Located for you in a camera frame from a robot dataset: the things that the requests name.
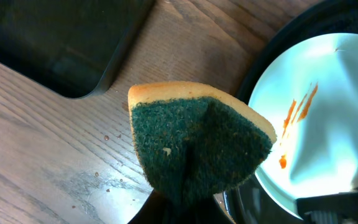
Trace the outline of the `green yellow sponge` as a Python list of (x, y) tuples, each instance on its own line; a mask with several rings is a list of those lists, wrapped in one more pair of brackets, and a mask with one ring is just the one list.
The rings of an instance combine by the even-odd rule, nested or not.
[(134, 148), (146, 179), (178, 207), (245, 182), (277, 140), (262, 115), (202, 83), (134, 85), (128, 106)]

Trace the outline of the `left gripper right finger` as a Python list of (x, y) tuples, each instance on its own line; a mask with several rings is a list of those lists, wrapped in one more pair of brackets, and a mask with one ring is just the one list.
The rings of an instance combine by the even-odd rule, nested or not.
[(213, 196), (197, 204), (197, 216), (200, 224), (232, 224)]

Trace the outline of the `light green plate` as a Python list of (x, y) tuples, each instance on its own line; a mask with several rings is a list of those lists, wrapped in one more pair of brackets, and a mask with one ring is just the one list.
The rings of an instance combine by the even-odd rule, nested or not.
[(277, 133), (256, 178), (294, 217), (296, 200), (358, 188), (358, 34), (324, 34), (280, 54), (248, 105)]

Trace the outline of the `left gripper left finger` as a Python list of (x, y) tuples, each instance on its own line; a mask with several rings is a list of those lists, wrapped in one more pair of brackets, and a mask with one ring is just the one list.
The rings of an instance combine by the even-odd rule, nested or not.
[(128, 224), (162, 224), (167, 205), (168, 200), (162, 194), (152, 191)]

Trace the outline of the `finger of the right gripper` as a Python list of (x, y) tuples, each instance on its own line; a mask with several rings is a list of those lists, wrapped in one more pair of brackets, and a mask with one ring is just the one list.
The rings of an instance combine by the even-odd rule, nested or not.
[(311, 224), (358, 224), (358, 188), (352, 192), (296, 199), (298, 215)]

